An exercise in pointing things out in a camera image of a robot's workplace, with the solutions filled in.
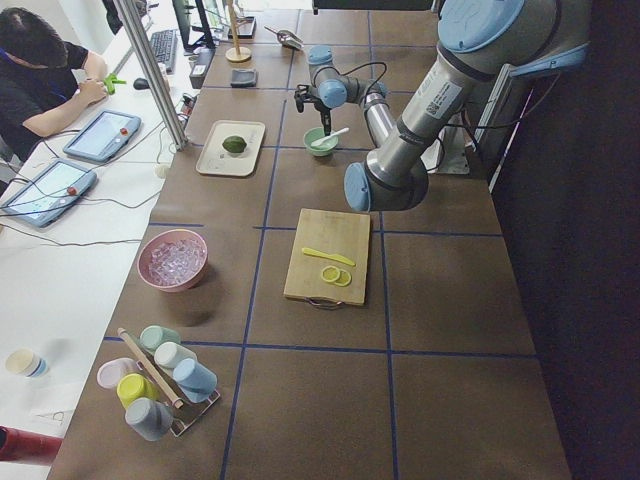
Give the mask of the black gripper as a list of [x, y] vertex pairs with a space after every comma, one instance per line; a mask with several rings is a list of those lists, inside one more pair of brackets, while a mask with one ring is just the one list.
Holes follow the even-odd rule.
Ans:
[[328, 134], [332, 133], [331, 108], [327, 107], [320, 98], [315, 98], [313, 104], [314, 108], [320, 112], [324, 136], [328, 136]]

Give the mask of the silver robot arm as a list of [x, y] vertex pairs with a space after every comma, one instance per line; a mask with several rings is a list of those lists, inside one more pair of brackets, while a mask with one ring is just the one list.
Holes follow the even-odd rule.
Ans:
[[523, 76], [579, 65], [590, 20], [588, 1], [447, 1], [437, 25], [436, 60], [398, 118], [391, 117], [379, 81], [340, 73], [327, 45], [309, 49], [310, 82], [298, 86], [296, 106], [313, 104], [329, 134], [333, 109], [359, 105], [375, 148], [364, 162], [348, 166], [347, 203], [360, 212], [408, 210], [428, 190], [423, 153], [472, 90], [506, 64]]

